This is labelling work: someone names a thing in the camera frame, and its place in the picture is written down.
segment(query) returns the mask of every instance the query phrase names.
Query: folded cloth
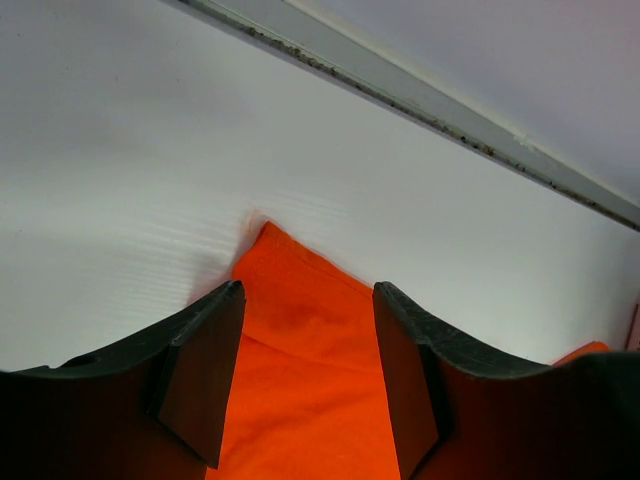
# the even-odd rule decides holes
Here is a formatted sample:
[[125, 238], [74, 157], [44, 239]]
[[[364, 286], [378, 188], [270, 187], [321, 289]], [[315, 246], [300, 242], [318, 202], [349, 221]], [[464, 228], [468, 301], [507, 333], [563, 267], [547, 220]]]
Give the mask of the folded cloth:
[[371, 288], [272, 223], [232, 277], [245, 322], [207, 479], [399, 479]]

